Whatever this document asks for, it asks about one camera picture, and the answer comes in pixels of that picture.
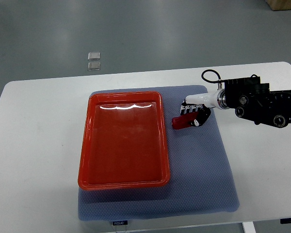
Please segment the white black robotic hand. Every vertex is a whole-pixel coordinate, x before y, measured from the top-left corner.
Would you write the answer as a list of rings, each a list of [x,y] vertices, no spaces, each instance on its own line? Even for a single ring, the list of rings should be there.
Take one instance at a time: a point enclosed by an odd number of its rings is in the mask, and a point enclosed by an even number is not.
[[[180,115],[198,112],[195,123],[202,126],[211,115],[211,108],[220,108],[218,102],[221,92],[188,95],[180,106]]]

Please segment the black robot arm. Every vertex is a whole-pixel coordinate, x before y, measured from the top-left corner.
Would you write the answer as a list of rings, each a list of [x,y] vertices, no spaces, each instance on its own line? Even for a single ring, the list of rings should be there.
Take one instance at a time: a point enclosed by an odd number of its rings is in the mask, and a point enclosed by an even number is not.
[[[237,117],[277,128],[291,124],[291,90],[270,91],[255,74],[223,83],[225,103]]]

